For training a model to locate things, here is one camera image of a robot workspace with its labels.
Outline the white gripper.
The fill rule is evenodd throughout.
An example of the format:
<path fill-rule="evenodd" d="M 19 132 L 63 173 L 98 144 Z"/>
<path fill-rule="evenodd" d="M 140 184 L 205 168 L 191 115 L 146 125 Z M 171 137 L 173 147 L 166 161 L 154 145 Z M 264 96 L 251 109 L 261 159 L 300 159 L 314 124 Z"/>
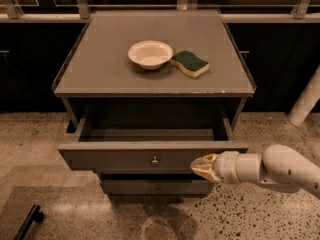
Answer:
<path fill-rule="evenodd" d="M 237 151 L 225 151 L 219 155 L 215 153 L 208 154 L 195 159 L 191 165 L 209 167 L 192 167 L 191 170 L 210 182 L 219 182 L 221 179 L 226 184 L 239 184 L 240 181 L 236 172 L 238 156 L 239 153 Z"/>

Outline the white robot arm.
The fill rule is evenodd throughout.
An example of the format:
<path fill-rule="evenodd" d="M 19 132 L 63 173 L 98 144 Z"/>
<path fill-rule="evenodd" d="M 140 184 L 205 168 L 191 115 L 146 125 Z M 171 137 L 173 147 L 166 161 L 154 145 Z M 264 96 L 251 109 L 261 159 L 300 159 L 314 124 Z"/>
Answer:
<path fill-rule="evenodd" d="M 263 153 L 212 153 L 192 161 L 190 168 L 214 183 L 250 183 L 283 193 L 303 189 L 320 199 L 320 168 L 285 145 L 271 145 Z"/>

